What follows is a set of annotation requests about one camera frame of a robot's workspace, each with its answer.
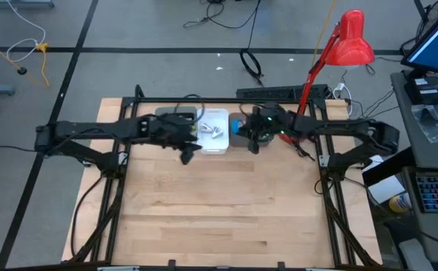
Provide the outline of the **red desk lamp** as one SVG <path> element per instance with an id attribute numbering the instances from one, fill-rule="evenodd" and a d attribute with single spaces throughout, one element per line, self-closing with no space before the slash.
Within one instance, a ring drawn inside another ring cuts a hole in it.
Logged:
<path id="1" fill-rule="evenodd" d="M 300 103 L 298 114 L 304 114 L 311 87 L 316 76 L 325 65 L 356 66 L 370 64 L 375 60 L 375 55 L 370 44 L 363 38 L 364 13 L 354 9 L 346 11 L 339 23 L 336 24 L 326 47 L 323 49 L 319 60 L 309 70 Z"/>

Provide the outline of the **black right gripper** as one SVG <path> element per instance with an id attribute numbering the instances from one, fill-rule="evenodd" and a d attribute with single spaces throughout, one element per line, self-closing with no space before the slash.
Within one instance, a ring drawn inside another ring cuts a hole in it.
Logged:
<path id="1" fill-rule="evenodd" d="M 259 154 L 259 142 L 271 141 L 275 135 L 292 136 L 293 114 L 278 103 L 251 103 L 252 109 L 246 112 L 241 108 L 245 119 L 242 121 L 241 136 L 249 140 L 248 150 Z"/>

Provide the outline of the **black floor fan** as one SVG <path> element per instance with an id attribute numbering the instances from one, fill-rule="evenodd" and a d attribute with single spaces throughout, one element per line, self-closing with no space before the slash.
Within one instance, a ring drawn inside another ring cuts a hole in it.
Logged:
<path id="1" fill-rule="evenodd" d="M 438 0 L 413 0 L 420 15 L 420 22 L 415 33 L 415 42 L 438 20 Z"/>

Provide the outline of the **dark translucent plastic bin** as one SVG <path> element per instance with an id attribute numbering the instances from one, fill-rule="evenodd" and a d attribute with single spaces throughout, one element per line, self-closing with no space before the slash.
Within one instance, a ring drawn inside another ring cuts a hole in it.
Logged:
<path id="1" fill-rule="evenodd" d="M 260 126 L 254 126 L 254 120 L 246 117 L 243 113 L 233 112 L 229 115 L 229 125 L 232 120 L 242 119 L 243 126 L 237 134 L 232 134 L 229 128 L 230 145 L 237 148 L 246 148 L 250 139 L 256 139 L 260 147 L 267 146 L 273 139 L 272 133 L 267 133 Z"/>

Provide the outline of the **small black computer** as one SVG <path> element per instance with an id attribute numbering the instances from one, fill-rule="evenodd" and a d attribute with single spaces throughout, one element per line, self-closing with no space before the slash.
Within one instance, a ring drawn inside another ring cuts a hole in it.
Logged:
<path id="1" fill-rule="evenodd" d="M 438 77 L 408 80 L 405 89 L 413 105 L 438 105 Z"/>

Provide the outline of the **yellow round container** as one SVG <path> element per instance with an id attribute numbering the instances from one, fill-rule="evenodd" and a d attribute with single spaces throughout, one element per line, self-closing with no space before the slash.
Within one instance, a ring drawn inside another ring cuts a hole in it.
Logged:
<path id="1" fill-rule="evenodd" d="M 404 214 L 412 211 L 412 204 L 408 193 L 402 193 L 393 196 L 389 199 L 388 206 L 391 211 L 398 214 Z"/>

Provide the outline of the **white box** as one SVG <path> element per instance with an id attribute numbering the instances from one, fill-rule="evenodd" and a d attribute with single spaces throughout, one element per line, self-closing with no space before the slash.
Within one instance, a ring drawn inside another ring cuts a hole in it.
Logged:
<path id="1" fill-rule="evenodd" d="M 395 175 L 370 185 L 368 189 L 374 200 L 379 204 L 387 202 L 390 198 L 406 191 Z"/>

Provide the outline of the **white plastic bin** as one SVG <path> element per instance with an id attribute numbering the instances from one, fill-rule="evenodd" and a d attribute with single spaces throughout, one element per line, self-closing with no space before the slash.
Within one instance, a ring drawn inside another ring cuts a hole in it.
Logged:
<path id="1" fill-rule="evenodd" d="M 229 112 L 225 108 L 208 108 L 198 109 L 197 116 L 200 119 L 197 122 L 197 144 L 202 146 L 202 154 L 225 154 L 229 147 Z M 211 133 L 199 131 L 201 123 L 208 124 L 212 129 L 219 126 L 224 134 L 216 139 L 211 137 Z"/>

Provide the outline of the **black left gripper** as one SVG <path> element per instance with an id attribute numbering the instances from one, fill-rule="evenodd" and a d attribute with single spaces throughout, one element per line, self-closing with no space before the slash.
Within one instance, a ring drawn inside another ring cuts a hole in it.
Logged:
<path id="1" fill-rule="evenodd" d="M 191 151 L 181 152 L 181 162 L 187 165 L 193 158 L 193 151 L 202 149 L 196 144 L 198 138 L 191 129 L 192 125 L 196 126 L 194 120 L 188 121 L 175 114 L 156 116 L 149 122 L 149 143 L 164 148 L 189 148 Z"/>

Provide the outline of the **white power adapter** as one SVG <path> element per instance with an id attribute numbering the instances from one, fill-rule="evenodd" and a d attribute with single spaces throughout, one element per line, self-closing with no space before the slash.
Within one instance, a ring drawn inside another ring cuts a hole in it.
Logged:
<path id="1" fill-rule="evenodd" d="M 342 99 L 341 94 L 343 92 L 347 94 L 347 97 L 344 98 L 344 100 L 348 104 L 348 116 L 350 116 L 352 113 L 352 106 L 351 106 L 351 92 L 349 88 L 344 83 L 338 83 L 337 86 L 331 91 L 334 99 Z"/>

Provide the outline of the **grey desk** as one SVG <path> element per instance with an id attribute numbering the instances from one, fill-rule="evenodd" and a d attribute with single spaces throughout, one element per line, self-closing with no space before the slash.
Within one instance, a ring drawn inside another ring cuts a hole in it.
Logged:
<path id="1" fill-rule="evenodd" d="M 391 74 L 393 91 L 403 118 L 410 146 L 392 157 L 401 167 L 401 175 L 412 200 L 415 213 L 414 225 L 421 231 L 420 241 L 427 259 L 438 266 L 438 212 L 425 212 L 421 206 L 419 187 L 415 175 L 438 175 L 438 142 L 430 143 L 411 111 L 412 103 L 405 91 L 407 79 L 404 73 Z"/>

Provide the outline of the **clear plastic bag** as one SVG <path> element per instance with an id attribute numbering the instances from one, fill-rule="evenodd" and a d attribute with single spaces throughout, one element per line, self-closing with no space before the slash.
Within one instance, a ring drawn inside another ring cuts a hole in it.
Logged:
<path id="1" fill-rule="evenodd" d="M 412 105 L 411 112 L 427 140 L 438 143 L 438 114 L 433 105 Z"/>

